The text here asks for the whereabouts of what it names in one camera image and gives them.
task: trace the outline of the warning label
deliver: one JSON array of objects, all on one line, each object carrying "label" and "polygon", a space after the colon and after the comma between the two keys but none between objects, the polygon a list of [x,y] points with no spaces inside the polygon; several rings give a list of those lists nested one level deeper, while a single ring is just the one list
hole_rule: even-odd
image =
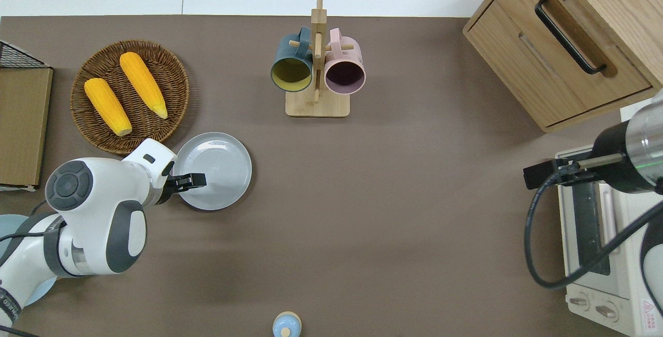
[{"label": "warning label", "polygon": [[642,329],[646,332],[655,332],[656,328],[656,309],[651,299],[642,300]]}]

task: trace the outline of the teal mug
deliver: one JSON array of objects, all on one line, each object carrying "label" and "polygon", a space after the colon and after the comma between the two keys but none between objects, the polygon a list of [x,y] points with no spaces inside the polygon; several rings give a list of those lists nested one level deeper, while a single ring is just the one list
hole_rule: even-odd
[{"label": "teal mug", "polygon": [[[298,47],[290,41],[299,42]],[[306,89],[313,79],[313,54],[308,49],[311,43],[311,30],[302,26],[299,34],[288,34],[281,38],[277,57],[272,64],[272,81],[287,92]]]}]

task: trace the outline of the wooden mug rack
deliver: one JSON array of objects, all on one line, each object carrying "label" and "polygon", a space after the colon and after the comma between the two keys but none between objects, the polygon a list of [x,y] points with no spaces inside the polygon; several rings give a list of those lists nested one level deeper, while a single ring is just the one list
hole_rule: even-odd
[{"label": "wooden mug rack", "polygon": [[[286,114],[291,117],[346,117],[350,114],[350,95],[341,95],[327,89],[322,77],[325,68],[327,46],[327,10],[322,8],[322,0],[311,10],[311,45],[313,51],[313,79],[311,84],[300,92],[286,93]],[[291,46],[299,42],[291,40]],[[342,49],[352,49],[343,45]]]}]

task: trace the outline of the oven window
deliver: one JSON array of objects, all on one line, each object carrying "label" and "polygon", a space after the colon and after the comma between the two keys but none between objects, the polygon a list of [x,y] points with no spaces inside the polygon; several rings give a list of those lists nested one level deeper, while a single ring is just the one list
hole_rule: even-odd
[{"label": "oven window", "polygon": [[[582,183],[572,186],[575,235],[578,241],[578,262],[585,266],[601,249],[601,207],[598,183]],[[602,260],[590,272],[610,275],[610,258]]]}]

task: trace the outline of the oven knob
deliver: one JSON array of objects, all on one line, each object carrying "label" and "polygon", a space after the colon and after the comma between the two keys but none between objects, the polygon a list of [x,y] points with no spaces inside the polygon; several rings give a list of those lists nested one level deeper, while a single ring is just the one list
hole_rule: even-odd
[{"label": "oven knob", "polygon": [[571,297],[569,299],[570,304],[575,304],[576,306],[579,306],[581,309],[584,311],[589,310],[589,298],[587,295],[583,292],[578,293],[577,297]]},{"label": "oven knob", "polygon": [[613,322],[619,319],[619,312],[613,302],[606,302],[604,306],[596,306],[596,312]]}]

